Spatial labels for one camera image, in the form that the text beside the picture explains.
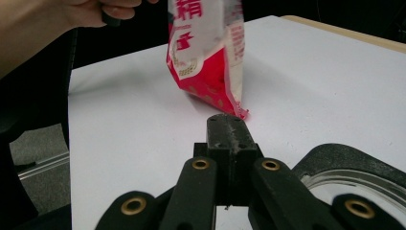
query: black metal bracket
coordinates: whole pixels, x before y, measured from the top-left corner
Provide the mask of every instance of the black metal bracket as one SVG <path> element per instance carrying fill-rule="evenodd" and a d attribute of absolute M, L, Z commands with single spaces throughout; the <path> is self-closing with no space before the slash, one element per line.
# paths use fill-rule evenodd
<path fill-rule="evenodd" d="M 322 145 L 290 170 L 282 161 L 263 157 L 242 120 L 219 114 L 207 120 L 207 143 L 195 143 L 193 158 L 185 163 L 173 188 L 156 198 L 142 192 L 121 195 L 96 229 L 215 229 L 219 205 L 249 207 L 253 229 L 405 229 L 362 196 L 339 195 L 327 205 L 304 184 L 317 184 L 320 173 L 342 172 L 352 184 L 378 181 L 377 187 L 370 188 L 384 188 L 388 196 L 395 192 L 391 198 L 403 204 L 406 174 L 364 152 Z M 356 173 L 366 176 L 351 177 Z"/>

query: human hand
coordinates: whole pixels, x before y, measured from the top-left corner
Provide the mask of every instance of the human hand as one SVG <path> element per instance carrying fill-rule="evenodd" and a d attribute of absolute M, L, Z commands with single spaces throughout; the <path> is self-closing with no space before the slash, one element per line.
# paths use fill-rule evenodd
<path fill-rule="evenodd" d="M 102 11 L 117 19 L 130 19 L 142 0 L 62 0 L 72 27 L 102 27 Z M 155 4 L 159 0 L 147 0 Z"/>

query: white table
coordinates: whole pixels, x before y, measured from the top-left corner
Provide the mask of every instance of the white table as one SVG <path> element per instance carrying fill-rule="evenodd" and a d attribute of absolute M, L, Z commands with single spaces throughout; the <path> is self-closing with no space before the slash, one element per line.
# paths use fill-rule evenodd
<path fill-rule="evenodd" d="M 265 156 L 293 168 L 314 147 L 340 143 L 406 171 L 405 54 L 275 16 L 245 25 L 242 103 Z M 177 88 L 166 51 L 73 71 L 74 229 L 94 229 L 126 192 L 160 195 L 206 142 L 206 120 L 220 111 Z M 246 209 L 218 211 L 217 229 L 251 229 Z"/>

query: brass screw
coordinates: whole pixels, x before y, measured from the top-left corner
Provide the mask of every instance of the brass screw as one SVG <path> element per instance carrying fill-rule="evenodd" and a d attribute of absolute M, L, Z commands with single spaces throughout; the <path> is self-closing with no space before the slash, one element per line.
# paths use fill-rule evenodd
<path fill-rule="evenodd" d="M 375 217 L 375 211 L 366 202 L 356 199 L 347 200 L 344 205 L 354 215 L 363 219 L 372 219 Z"/>
<path fill-rule="evenodd" d="M 209 168 L 210 163 L 207 160 L 195 160 L 193 161 L 192 166 L 197 170 L 206 170 Z"/>
<path fill-rule="evenodd" d="M 136 204 L 136 207 L 130 207 L 130 204 Z M 147 207 L 147 201 L 140 197 L 136 196 L 126 200 L 122 205 L 122 213 L 128 216 L 136 215 L 141 212 Z"/>
<path fill-rule="evenodd" d="M 278 171 L 281 168 L 280 164 L 273 160 L 262 161 L 262 166 L 268 171 Z"/>

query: red and white carton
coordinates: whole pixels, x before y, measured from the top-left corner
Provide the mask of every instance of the red and white carton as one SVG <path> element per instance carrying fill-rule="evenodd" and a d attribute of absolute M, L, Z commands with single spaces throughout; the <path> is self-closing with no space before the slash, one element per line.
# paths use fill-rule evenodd
<path fill-rule="evenodd" d="M 183 89 L 223 112 L 241 107 L 244 20 L 240 0 L 169 0 L 168 68 Z"/>

